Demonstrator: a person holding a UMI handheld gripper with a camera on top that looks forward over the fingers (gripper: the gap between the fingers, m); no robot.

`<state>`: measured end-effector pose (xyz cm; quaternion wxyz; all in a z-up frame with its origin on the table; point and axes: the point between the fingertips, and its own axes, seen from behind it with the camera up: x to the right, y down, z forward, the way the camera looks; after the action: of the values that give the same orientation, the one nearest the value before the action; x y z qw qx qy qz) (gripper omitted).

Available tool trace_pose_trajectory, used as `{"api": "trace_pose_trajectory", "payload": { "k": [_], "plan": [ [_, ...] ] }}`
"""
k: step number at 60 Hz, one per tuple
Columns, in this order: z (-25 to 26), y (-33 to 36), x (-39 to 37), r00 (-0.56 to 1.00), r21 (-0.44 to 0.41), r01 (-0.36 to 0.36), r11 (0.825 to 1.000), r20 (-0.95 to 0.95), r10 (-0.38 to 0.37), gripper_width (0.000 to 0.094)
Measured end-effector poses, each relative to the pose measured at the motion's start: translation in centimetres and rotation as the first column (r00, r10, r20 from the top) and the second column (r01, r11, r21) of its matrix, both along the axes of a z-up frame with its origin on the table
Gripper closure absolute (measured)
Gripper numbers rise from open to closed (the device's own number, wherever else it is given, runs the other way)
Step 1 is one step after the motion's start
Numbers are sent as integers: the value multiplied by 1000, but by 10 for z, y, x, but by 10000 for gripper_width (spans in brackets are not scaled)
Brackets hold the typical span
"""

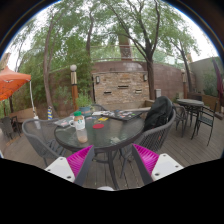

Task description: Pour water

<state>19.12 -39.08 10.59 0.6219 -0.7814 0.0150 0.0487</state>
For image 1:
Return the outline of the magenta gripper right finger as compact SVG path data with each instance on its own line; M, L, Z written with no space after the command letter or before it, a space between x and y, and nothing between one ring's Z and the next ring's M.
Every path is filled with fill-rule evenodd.
M183 169L183 166L166 153L157 153L133 144L132 154L145 185Z

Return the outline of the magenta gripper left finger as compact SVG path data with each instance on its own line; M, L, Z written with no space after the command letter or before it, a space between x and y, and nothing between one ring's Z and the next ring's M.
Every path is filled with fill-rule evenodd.
M46 168L46 171L82 186L93 157L94 146L90 145L69 157L57 158Z

